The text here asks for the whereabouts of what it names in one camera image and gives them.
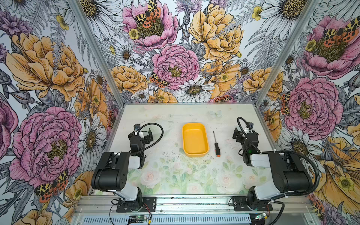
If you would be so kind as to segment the black orange-tipped screwdriver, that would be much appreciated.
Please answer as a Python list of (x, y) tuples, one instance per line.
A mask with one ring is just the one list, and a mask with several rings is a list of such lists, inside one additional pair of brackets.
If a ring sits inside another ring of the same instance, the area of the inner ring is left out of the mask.
[(219, 147), (218, 142), (216, 140), (215, 132), (213, 132), (213, 136), (214, 136), (214, 140), (215, 140), (215, 143), (214, 143), (215, 153), (216, 153), (217, 157), (220, 157), (221, 156), (221, 150), (220, 150), (220, 147)]

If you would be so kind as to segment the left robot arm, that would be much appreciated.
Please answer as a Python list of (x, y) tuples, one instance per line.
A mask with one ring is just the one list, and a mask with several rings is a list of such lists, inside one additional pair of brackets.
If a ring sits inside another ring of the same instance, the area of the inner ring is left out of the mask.
[(117, 211), (138, 212), (145, 206), (139, 187), (129, 181), (128, 172), (131, 169), (142, 169), (146, 156), (146, 144), (153, 141), (152, 131), (142, 130), (139, 124), (134, 125), (134, 131), (128, 135), (130, 150), (119, 153), (105, 152), (102, 154), (91, 179), (93, 190), (112, 193), (119, 197)]

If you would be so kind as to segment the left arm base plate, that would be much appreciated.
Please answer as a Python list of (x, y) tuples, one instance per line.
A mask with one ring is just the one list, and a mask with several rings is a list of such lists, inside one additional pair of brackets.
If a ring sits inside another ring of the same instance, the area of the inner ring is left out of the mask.
[(150, 212), (156, 211), (157, 198), (156, 197), (142, 197), (142, 200), (137, 199), (134, 201), (122, 201), (118, 203), (117, 213), (138, 213), (138, 212)]

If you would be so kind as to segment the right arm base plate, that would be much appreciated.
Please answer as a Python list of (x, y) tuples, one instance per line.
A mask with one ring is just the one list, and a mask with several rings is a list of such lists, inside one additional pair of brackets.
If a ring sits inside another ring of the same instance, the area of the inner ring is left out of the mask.
[(248, 200), (247, 196), (233, 196), (230, 205), (235, 212), (273, 211), (272, 203), (265, 200)]

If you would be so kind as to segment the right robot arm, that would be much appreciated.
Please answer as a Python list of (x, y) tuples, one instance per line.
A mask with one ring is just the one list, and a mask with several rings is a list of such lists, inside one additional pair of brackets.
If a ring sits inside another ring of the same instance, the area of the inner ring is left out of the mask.
[(259, 134), (253, 130), (235, 128), (232, 138), (241, 143), (240, 156), (249, 167), (270, 169), (270, 180), (262, 185), (249, 188), (247, 196), (238, 200), (241, 208), (266, 210), (271, 208), (271, 201), (285, 196), (304, 196), (317, 188), (319, 172), (312, 180), (302, 160), (309, 158), (292, 151), (260, 152), (257, 149)]

